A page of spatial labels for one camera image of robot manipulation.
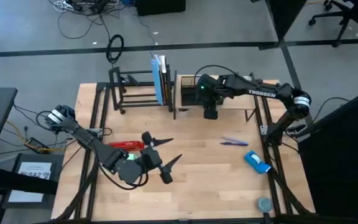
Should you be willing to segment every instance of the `office chair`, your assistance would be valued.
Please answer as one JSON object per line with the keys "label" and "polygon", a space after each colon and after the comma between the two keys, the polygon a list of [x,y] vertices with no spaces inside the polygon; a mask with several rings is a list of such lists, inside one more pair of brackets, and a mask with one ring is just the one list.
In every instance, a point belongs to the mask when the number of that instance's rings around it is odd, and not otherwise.
{"label": "office chair", "polygon": [[319,17],[343,17],[343,20],[339,23],[339,25],[342,25],[342,29],[335,41],[335,43],[333,43],[333,47],[338,47],[341,44],[341,38],[343,36],[343,33],[345,32],[347,25],[349,24],[349,21],[352,19],[353,21],[355,21],[356,23],[358,23],[358,0],[344,0],[344,2],[350,1],[351,3],[353,3],[353,7],[349,8],[335,0],[326,0],[324,2],[325,4],[325,9],[327,11],[329,11],[332,8],[332,4],[337,6],[341,11],[339,12],[328,12],[328,13],[324,13],[324,14],[318,14],[318,15],[314,15],[311,20],[309,21],[309,25],[315,25],[316,24],[316,18]]}

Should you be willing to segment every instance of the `black bracket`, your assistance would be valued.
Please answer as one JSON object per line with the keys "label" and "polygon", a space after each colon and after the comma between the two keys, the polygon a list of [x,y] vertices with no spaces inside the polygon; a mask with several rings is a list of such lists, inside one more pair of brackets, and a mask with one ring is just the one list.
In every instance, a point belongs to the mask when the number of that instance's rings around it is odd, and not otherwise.
{"label": "black bracket", "polygon": [[252,116],[255,114],[256,108],[252,110],[251,114],[248,115],[248,110],[246,110],[246,121],[248,122]]}

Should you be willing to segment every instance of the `metal rack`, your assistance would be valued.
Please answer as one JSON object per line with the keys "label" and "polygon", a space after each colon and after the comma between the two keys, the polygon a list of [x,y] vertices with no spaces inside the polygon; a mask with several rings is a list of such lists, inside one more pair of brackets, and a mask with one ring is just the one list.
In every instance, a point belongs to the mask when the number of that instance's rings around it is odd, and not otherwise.
{"label": "metal rack", "polygon": [[[133,108],[133,107],[144,107],[144,106],[168,106],[169,112],[173,111],[172,105],[172,84],[171,84],[171,73],[170,67],[167,65],[167,72],[165,75],[165,81],[162,79],[162,85],[169,86],[166,91],[166,100],[163,102],[163,105],[158,103],[157,100],[132,100],[132,101],[125,101],[125,98],[133,98],[133,97],[150,97],[155,96],[155,94],[136,94],[136,95],[124,95],[127,90],[122,82],[122,76],[125,75],[133,75],[133,74],[151,74],[153,71],[151,70],[143,70],[143,71],[129,71],[129,72],[122,72],[120,71],[119,67],[115,67],[109,70],[109,79],[110,79],[110,86],[111,86],[111,95],[112,95],[112,103],[114,110],[119,110],[120,114],[125,114],[124,108]],[[114,74],[117,75],[117,83],[114,82]],[[142,86],[141,83],[135,83],[134,86]],[[116,86],[118,86],[118,93],[119,93],[119,101],[117,102],[116,96]]]}

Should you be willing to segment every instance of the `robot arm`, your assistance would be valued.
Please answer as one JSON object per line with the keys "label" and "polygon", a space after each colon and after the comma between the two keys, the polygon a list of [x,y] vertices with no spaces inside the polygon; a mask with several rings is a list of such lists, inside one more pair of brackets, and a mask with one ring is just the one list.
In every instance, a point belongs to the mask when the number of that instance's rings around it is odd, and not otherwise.
{"label": "robot arm", "polygon": [[55,134],[61,131],[69,133],[77,139],[83,148],[93,151],[104,168],[113,174],[118,173],[119,178],[127,184],[133,184],[143,173],[155,168],[160,169],[160,176],[165,184],[172,182],[171,168],[181,155],[164,166],[155,149],[155,146],[169,142],[172,139],[156,140],[151,137],[149,132],[144,133],[142,140],[147,147],[141,151],[142,155],[133,161],[127,159],[128,153],[126,151],[103,144],[97,138],[96,133],[81,127],[75,120],[74,110],[68,106],[58,105],[45,117],[45,120]]}
{"label": "robot arm", "polygon": [[280,85],[263,83],[262,80],[251,81],[237,74],[221,75],[216,80],[204,74],[196,85],[196,98],[202,102],[204,117],[206,119],[217,119],[216,101],[220,98],[234,98],[241,95],[265,96],[280,100],[287,111],[267,130],[267,139],[270,143],[281,144],[283,132],[292,122],[302,119],[309,114],[311,98],[309,94],[292,88],[289,84]]}

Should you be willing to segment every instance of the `wooden table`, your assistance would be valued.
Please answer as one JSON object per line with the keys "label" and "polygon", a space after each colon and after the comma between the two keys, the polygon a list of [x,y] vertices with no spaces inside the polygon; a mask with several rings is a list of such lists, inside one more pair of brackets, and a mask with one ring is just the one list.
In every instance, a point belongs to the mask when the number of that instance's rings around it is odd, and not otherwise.
{"label": "wooden table", "polygon": [[[95,85],[82,84],[76,101],[76,119],[83,127],[90,123]],[[150,87],[128,87],[128,93],[145,93]],[[103,99],[99,104],[101,111]],[[272,118],[276,121],[285,108],[277,100],[269,100]],[[104,142],[141,140],[144,131],[157,139],[174,138],[158,147],[163,161],[179,154],[181,159],[173,167],[173,183],[165,185],[159,171],[150,172],[149,183],[133,191],[124,191],[110,183],[99,172],[93,220],[177,220],[200,218],[262,217],[257,210],[259,197],[270,197],[267,175],[257,174],[244,160],[250,150],[263,155],[259,127],[255,116],[245,121],[242,110],[219,110],[215,121],[203,119],[202,108],[192,108],[177,114],[173,120],[166,107],[128,108],[125,115],[114,111],[109,102],[106,127],[113,134]],[[249,142],[247,147],[223,146],[222,136]],[[283,142],[296,143],[283,137]],[[78,149],[77,143],[68,147],[64,161]],[[52,218],[59,216],[71,202],[80,181],[85,150],[81,150],[64,168],[56,194]],[[314,211],[310,191],[299,155],[280,146],[282,163],[289,188],[299,201]],[[83,204],[86,211],[87,195]],[[285,211],[283,200],[280,204]]]}

